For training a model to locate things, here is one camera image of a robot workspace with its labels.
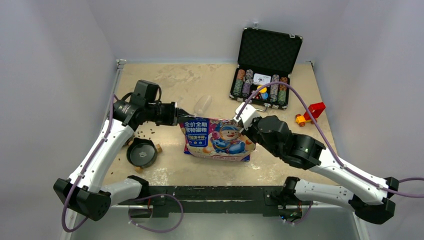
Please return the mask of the white card deck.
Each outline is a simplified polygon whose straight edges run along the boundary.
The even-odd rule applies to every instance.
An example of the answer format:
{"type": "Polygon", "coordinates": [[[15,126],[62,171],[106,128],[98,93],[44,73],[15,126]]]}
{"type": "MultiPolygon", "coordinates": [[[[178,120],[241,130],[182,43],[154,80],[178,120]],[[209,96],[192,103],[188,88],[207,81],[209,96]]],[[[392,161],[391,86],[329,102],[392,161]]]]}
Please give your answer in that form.
{"type": "Polygon", "coordinates": [[[270,75],[264,75],[264,74],[259,74],[259,73],[255,73],[253,75],[253,84],[256,86],[262,86],[265,84],[270,83],[272,80],[272,77],[270,75]]]}

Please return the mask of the red toy block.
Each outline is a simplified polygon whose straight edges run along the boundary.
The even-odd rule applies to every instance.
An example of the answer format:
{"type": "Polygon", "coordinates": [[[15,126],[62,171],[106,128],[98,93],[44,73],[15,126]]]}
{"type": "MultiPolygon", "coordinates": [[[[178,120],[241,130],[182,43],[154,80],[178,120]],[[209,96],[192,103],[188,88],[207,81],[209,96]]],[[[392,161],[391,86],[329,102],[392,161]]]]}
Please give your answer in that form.
{"type": "Polygon", "coordinates": [[[308,110],[311,113],[311,116],[306,111],[304,114],[297,114],[295,116],[295,122],[300,126],[304,127],[307,123],[311,123],[312,119],[317,119],[323,111],[326,109],[326,105],[323,102],[313,103],[309,105],[308,110]]]}

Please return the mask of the clear plastic scoop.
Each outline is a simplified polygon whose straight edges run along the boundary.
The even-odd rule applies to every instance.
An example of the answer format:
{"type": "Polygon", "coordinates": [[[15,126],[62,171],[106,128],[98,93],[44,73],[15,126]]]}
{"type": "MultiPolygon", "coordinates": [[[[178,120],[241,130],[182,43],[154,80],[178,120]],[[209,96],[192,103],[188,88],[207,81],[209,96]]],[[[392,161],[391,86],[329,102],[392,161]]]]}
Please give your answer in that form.
{"type": "Polygon", "coordinates": [[[213,98],[211,95],[203,95],[200,97],[200,99],[194,105],[194,115],[197,117],[204,116],[212,103],[212,99],[213,98]]]}

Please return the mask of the yellow poker chip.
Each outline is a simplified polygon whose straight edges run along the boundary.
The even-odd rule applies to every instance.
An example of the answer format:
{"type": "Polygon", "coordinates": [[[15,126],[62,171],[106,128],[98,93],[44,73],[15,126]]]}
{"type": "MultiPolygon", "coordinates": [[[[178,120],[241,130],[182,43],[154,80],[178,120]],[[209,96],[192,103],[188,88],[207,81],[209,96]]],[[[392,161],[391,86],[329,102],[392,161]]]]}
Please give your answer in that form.
{"type": "Polygon", "coordinates": [[[266,93],[268,90],[267,90],[267,87],[265,87],[265,86],[263,86],[263,85],[260,85],[260,86],[258,86],[257,87],[257,90],[259,91],[259,93],[261,93],[261,94],[264,94],[264,93],[266,93]]]}

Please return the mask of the pet food bag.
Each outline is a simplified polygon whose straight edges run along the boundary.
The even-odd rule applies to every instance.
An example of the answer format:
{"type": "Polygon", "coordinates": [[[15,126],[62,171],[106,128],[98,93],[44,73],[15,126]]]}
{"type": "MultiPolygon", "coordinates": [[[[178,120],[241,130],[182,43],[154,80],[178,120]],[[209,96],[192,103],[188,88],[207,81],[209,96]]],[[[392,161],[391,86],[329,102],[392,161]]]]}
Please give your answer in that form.
{"type": "Polygon", "coordinates": [[[197,158],[249,162],[256,144],[242,135],[232,119],[196,117],[179,124],[185,137],[184,153],[197,158]]]}

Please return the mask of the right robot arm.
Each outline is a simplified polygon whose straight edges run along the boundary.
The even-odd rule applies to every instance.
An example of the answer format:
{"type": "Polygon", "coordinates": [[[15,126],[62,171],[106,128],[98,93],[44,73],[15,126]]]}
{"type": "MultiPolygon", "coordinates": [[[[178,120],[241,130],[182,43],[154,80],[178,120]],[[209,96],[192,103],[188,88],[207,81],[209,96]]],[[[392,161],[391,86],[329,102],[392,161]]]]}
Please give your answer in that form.
{"type": "Polygon", "coordinates": [[[241,117],[240,122],[242,134],[274,157],[293,168],[317,173],[336,183],[328,185],[287,177],[280,191],[284,202],[327,203],[351,210],[360,219],[376,225],[394,216],[396,204],[390,199],[390,191],[398,189],[397,179],[377,177],[342,159],[336,160],[322,142],[309,135],[293,133],[287,123],[275,115],[254,114],[241,117]]]}

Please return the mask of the black poker chip case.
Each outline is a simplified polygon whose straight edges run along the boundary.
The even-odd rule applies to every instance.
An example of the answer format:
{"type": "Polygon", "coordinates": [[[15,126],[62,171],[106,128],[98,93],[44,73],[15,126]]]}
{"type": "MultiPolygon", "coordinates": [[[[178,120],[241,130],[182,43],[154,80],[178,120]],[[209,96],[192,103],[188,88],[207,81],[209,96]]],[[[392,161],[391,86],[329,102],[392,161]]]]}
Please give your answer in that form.
{"type": "Polygon", "coordinates": [[[266,93],[258,93],[250,102],[285,110],[289,105],[289,90],[280,83],[290,83],[303,41],[302,36],[293,33],[244,28],[229,98],[245,101],[260,86],[253,84],[254,74],[268,75],[273,85],[267,86],[266,93]]]}

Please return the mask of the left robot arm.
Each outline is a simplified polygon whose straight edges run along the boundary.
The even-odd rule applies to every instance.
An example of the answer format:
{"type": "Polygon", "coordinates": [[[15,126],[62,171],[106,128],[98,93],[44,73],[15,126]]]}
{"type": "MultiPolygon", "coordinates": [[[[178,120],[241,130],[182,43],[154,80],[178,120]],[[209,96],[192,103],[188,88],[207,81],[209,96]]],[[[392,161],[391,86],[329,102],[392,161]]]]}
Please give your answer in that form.
{"type": "Polygon", "coordinates": [[[113,205],[127,200],[138,205],[148,201],[148,182],[140,177],[132,175],[112,186],[102,183],[120,149],[140,125],[152,122],[157,126],[176,126],[194,119],[176,102],[161,102],[161,95],[158,84],[138,80],[132,92],[111,103],[104,127],[84,160],[68,178],[58,178],[53,185],[63,203],[63,222],[67,210],[98,221],[113,205]]]}

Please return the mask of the black pet bowl paw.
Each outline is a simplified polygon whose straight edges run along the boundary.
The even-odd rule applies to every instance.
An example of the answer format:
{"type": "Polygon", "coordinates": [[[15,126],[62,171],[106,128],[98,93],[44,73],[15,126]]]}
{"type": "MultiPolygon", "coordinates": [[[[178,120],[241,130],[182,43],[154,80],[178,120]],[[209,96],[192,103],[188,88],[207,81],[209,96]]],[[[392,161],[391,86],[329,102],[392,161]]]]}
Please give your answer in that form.
{"type": "Polygon", "coordinates": [[[128,143],[126,159],[136,173],[141,173],[145,168],[153,165],[162,152],[163,149],[159,144],[154,144],[150,139],[135,137],[128,143]]]}

